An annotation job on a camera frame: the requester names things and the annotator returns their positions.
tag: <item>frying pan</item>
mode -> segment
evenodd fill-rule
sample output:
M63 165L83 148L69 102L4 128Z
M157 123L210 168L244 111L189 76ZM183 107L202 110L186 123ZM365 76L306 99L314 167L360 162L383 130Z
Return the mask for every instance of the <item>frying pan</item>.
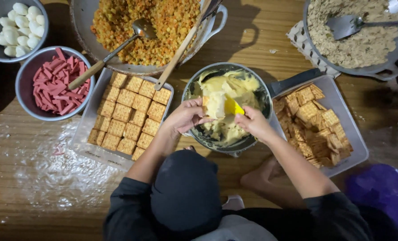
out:
M314 79L322 75L321 71L316 69L310 69L308 71L302 72L298 75L295 75L289 79L283 81L277 81L272 83L265 83L258 74L256 74L253 70L238 64L238 63L214 63L208 65L207 67L202 68L199 70L187 83L184 92L182 101L188 100L191 96L191 93L194 92L195 83L199 81L199 77L204 72L212 72L208 74L202 81L207 81L208 79L215 77L215 76L222 76L229 71L237 71L243 70L248 75L254 76L260 84L259 89L254 92L254 95L259 100L259 104L262 107L262 113L266 117L268 121L270 121L271 126L277 128L279 123L276 121L271 121L272 118L275 117L275 113L273 111L272 106L272 98L277 96L279 93L288 90L296 85L299 85L303 82L308 80ZM204 133L204 130L200 126L196 126L194 129L189 131L189 134L201 145L204 147L221 153L230 154L232 156L238 156L238 154L242 151L247 150L251 146L257 143L257 140L252 135L245 136L244 138L238 140L232 145L229 146L221 146L218 145L218 140L211 138L210 136Z

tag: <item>pot handle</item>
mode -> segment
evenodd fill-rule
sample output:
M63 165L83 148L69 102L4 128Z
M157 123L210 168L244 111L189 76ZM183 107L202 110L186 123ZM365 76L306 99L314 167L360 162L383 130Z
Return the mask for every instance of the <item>pot handle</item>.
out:
M389 81L398 76L398 68L395 64L391 65L387 70L391 71L391 74L365 74L382 81Z
M227 16L228 16L227 8L220 4L220 6L218 6L218 9L217 9L217 13L216 13L216 14L218 14L219 12L223 13L223 18L221 19L220 26L218 26L217 29L211 31L211 32L208 34L208 36L205 37L205 42L208 41L208 39L211 38L213 35L215 35L215 34L218 33L219 31L221 31L221 30L224 28L224 25L226 24Z
M272 82L270 84L266 84L268 87L269 93L271 94L271 98L279 95L280 93L293 88L296 85L300 85L306 81L315 79L317 77L322 76L323 73L319 68L309 69L300 74L294 75L291 78L282 81Z

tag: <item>plastic container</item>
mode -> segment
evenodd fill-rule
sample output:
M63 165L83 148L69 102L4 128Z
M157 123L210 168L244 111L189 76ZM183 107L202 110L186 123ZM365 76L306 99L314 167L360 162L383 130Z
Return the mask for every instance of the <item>plastic container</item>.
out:
M332 177L345 170L350 169L355 165L362 163L363 161L366 161L369 158L369 150L367 149L363 137L361 136L360 131L358 130L357 125L348 107L346 106L344 99L341 96L341 92L339 92L335 81L329 75L323 75L318 78L304 82L300 85L290 88L287 91L282 92L275 98L288 95L289 93L297 90L304 85L308 85L309 83L314 83L323 91L325 98L318 100L318 102L327 109L332 109L335 112L335 114L341 121L341 125L345 131L346 137L351 142L352 148L354 149L354 151L351 152L350 157L342 159L335 167L322 167L320 169L326 176Z
M104 94L104 91L110 82L112 74L113 72L107 68L104 68L102 71L102 74L95 86L95 90L93 91L89 103L83 113L83 117L78 125L77 131L74 134L71 145L73 150L81 156L88 157L92 160L102 162L106 165L127 172L133 164L132 155L127 155L119 151L111 151L88 143L90 130L95 125L97 116L96 111L98 110L102 95ZM157 82L157 79L153 77L146 76L141 78L153 83ZM165 119L174 96L174 88L168 83L165 83L163 88L171 91L171 97L163 115L163 119Z

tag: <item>yellow batter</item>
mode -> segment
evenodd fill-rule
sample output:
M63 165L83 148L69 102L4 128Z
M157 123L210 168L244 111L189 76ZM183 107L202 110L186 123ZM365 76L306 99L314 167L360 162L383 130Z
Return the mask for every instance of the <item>yellow batter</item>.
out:
M235 124L235 116L230 112L221 113L224 106L224 94L235 99L240 106L258 108L259 103L253 91L259 88L259 81L245 71L231 71L223 76L212 77L202 83L202 80L210 73L204 73L199 78L199 86L202 96L209 96L207 106L211 110L211 118L220 118L210 123L202 124L202 129L207 135L219 140L221 145L228 146L244 136L249 135Z

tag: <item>hand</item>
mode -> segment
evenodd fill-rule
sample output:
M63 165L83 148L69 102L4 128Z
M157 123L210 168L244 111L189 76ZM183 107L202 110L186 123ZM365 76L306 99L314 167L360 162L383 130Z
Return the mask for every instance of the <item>hand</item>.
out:
M256 110L249 106L243 106L242 108L245 111L245 115L237 114L235 123L245 131L254 135L260 142L265 143L265 139L269 137L269 134L275 133L269 125L268 120L266 120L260 110Z
M201 97L186 100L170 114L162 126L177 134L183 134L197 125L213 121L213 119L202 118L203 116Z

